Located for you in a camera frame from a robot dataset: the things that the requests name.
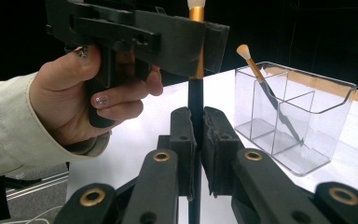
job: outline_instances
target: table surface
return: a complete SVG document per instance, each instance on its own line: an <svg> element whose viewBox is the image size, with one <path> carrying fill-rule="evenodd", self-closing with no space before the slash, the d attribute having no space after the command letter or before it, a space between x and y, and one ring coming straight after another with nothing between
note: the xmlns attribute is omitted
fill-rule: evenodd
<svg viewBox="0 0 358 224"><path fill-rule="evenodd" d="M204 78L204 105L222 110L233 124L235 71ZM298 186L314 192L316 186L336 181L358 189L358 92L340 136L332 161L305 176L296 176L279 167ZM135 178L145 155L156 149L158 136L170 134L170 115L174 109L187 106L187 82L164 88L159 96L144 99L144 112L112 130L111 140L100 157L71 162L67 200L78 189L91 183L105 183L119 188ZM239 137L246 147L255 147ZM209 195L208 182L202 174L200 223L237 223L230 205L231 197ZM187 200L179 199L179 223L187 224Z"/></svg>

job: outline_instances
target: white sleeve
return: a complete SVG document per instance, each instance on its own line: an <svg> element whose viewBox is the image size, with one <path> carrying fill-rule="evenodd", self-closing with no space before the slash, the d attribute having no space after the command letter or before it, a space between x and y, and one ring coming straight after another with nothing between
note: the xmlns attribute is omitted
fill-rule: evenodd
<svg viewBox="0 0 358 224"><path fill-rule="evenodd" d="M99 156L109 133L65 149L46 131L29 100L35 74L0 81L0 175Z"/></svg>

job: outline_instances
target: clamp jaw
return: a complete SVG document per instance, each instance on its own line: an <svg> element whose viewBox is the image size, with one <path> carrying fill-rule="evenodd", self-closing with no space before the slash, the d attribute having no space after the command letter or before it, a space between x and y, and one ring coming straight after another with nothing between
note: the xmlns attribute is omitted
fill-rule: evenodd
<svg viewBox="0 0 358 224"><path fill-rule="evenodd" d="M174 110L171 134L158 138L137 177L118 189L94 183L77 190L55 224L178 223L178 197L191 200L194 188L190 116L186 107ZM311 193L296 186L269 154L245 148L218 109L204 108L203 127L201 157L210 192L232 197L238 223L358 223L357 189L326 182Z"/></svg>

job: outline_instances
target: cable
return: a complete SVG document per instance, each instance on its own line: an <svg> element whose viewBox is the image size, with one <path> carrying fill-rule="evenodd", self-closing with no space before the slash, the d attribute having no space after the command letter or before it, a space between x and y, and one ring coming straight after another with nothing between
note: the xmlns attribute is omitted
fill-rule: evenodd
<svg viewBox="0 0 358 224"><path fill-rule="evenodd" d="M3 224L14 224L14 223L29 223L30 221L45 221L47 224L49 224L48 220L45 218L37 218L37 219L29 219L29 220L21 220L21 221L12 221L12 222L5 222Z"/></svg>
<svg viewBox="0 0 358 224"><path fill-rule="evenodd" d="M37 215L36 217L32 218L32 219L29 219L29 220L21 220L21 221L11 221L11 222L5 222L3 224L15 224L15 223L24 223L24 224L29 224L31 223L32 221L45 221L47 224L49 224L48 220L45 219L45 218L39 218L43 215L45 215L46 213L48 212L51 212L52 210L55 210L55 209L58 209L58 208L62 208L62 205L59 205L59 206L56 206L56 207L52 207L50 208L49 210Z"/></svg>

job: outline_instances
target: brush bristles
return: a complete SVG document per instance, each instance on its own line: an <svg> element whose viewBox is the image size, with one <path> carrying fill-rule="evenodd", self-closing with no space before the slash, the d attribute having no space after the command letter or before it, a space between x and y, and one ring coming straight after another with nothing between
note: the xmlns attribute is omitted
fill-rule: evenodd
<svg viewBox="0 0 358 224"><path fill-rule="evenodd" d="M193 7L205 7L205 0L187 0L188 9Z"/></svg>
<svg viewBox="0 0 358 224"><path fill-rule="evenodd" d="M249 52L249 48L247 45L241 45L237 48L237 53L240 54L242 58L245 60L251 59L251 53Z"/></svg>

